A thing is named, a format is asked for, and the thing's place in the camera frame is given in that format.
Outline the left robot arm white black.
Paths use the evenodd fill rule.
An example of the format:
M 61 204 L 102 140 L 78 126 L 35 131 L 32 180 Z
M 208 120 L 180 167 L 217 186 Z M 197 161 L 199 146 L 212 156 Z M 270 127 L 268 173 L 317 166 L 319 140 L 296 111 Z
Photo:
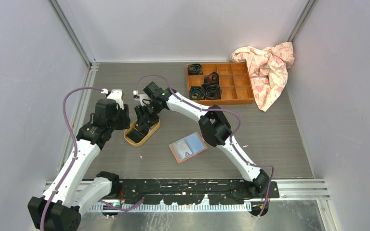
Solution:
M 107 171 L 96 175 L 82 191 L 77 189 L 105 143 L 115 130 L 128 129 L 128 105 L 121 99 L 100 99 L 89 123 L 79 129 L 77 146 L 54 182 L 41 197 L 32 197 L 27 208 L 35 227 L 41 231 L 75 231 L 81 218 L 104 197 L 117 198 L 121 193 L 119 176 Z

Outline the black card in tray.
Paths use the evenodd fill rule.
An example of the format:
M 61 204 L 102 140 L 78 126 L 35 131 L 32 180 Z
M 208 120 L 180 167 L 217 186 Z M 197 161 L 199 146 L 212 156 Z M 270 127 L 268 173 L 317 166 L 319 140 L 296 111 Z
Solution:
M 145 135 L 136 129 L 132 129 L 128 132 L 127 137 L 133 141 L 133 143 L 138 144 L 144 141 Z

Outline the aluminium frame rail front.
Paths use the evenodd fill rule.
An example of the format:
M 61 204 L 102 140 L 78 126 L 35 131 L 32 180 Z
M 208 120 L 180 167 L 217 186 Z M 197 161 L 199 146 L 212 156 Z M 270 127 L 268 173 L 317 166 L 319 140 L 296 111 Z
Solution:
M 269 190 L 254 193 L 252 183 L 240 179 L 110 179 L 84 180 L 72 189 L 66 185 L 47 202 L 52 182 L 41 197 L 28 202 L 30 213 L 83 215 L 92 211 L 130 212 L 211 212 L 248 211 L 264 215 L 270 202 L 328 200 L 321 180 L 276 180 Z

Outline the rolled dark tie top-left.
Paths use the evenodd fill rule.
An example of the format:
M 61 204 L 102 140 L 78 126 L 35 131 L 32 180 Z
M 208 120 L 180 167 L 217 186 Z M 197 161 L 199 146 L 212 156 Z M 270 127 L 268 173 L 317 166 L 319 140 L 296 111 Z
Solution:
M 202 65 L 201 64 L 189 64 L 187 66 L 187 71 L 190 76 L 194 75 L 202 75 L 203 70 L 202 70 Z

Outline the rolled dark tie bottom-middle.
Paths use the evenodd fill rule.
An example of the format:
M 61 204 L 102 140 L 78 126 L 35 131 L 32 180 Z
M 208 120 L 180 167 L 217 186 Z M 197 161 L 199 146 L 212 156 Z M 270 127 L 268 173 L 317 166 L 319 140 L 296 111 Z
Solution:
M 217 84 L 203 84 L 201 86 L 204 98 L 207 100 L 221 99 L 222 89 Z

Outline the rolled dark tie bottom-left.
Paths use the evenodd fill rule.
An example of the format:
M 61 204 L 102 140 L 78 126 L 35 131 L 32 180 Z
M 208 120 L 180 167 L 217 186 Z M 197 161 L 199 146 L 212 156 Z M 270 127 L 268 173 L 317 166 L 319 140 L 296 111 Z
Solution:
M 201 86 L 191 86 L 189 89 L 189 98 L 194 101 L 205 99 L 205 94 Z

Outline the rolled dark tie middle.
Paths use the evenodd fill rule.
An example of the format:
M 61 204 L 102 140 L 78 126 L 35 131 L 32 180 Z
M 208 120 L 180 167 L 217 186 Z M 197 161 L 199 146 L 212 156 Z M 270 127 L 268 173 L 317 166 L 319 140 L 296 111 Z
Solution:
M 219 74 L 217 72 L 211 72 L 209 75 L 204 77 L 204 84 L 219 85 Z

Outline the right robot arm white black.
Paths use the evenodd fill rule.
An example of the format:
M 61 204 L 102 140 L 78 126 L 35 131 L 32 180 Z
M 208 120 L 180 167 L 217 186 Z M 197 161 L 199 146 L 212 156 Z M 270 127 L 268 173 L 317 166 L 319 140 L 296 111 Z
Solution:
M 144 88 L 147 98 L 144 105 L 135 107 L 137 120 L 127 137 L 134 143 L 145 140 L 154 125 L 159 122 L 159 113 L 163 109 L 178 112 L 199 125 L 204 141 L 221 150 L 239 170 L 242 178 L 248 182 L 251 196 L 259 198 L 266 193 L 271 181 L 268 174 L 252 162 L 242 147 L 237 143 L 225 111 L 217 105 L 205 106 L 187 99 L 171 88 L 162 89 L 155 82 Z

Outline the wooden compartment organizer box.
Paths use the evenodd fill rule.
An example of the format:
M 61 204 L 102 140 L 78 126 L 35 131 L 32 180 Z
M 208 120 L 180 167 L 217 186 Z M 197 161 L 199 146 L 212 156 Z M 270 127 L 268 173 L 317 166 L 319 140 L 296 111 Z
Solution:
M 252 104 L 254 102 L 252 86 L 245 63 L 201 63 L 201 65 L 203 70 L 202 75 L 190 76 L 187 71 L 188 98 L 190 87 L 202 86 L 204 84 L 204 77 L 215 71 L 220 77 L 219 86 L 222 89 L 221 99 L 204 99 L 196 101 L 197 103 L 203 105 L 238 105 Z

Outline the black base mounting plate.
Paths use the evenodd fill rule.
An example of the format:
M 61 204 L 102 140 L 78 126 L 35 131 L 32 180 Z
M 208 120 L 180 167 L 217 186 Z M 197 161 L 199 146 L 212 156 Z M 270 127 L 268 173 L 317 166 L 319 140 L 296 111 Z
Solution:
M 265 199 L 267 188 L 256 189 L 243 179 L 122 179 L 119 191 L 103 200 L 122 200 L 144 205 L 198 205 L 205 197 L 210 205 L 238 205 L 245 200 Z

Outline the pink floral crumpled cloth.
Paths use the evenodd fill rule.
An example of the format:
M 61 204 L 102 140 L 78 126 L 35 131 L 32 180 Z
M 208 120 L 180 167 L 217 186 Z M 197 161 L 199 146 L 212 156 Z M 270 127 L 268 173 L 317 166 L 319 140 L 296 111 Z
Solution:
M 231 53 L 230 60 L 246 64 L 256 104 L 266 112 L 285 89 L 288 69 L 295 58 L 292 42 L 283 42 L 262 50 L 252 46 L 238 48 Z

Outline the brown leather card holder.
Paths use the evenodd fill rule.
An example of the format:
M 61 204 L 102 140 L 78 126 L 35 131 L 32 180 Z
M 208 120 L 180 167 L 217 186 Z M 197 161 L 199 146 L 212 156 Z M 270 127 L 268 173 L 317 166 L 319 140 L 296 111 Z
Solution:
M 184 138 L 181 138 L 169 144 L 177 163 L 182 163 L 193 156 L 208 149 L 204 139 L 198 132 L 194 132 Z

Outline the yellow oval card tray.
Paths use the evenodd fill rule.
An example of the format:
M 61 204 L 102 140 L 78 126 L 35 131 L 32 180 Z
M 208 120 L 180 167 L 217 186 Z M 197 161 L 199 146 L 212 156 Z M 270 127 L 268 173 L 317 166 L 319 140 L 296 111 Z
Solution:
M 141 132 L 137 128 L 138 121 L 134 121 L 130 124 L 129 128 L 123 133 L 125 141 L 127 141 L 133 147 L 142 146 L 160 127 L 160 120 L 150 127 L 148 132 Z

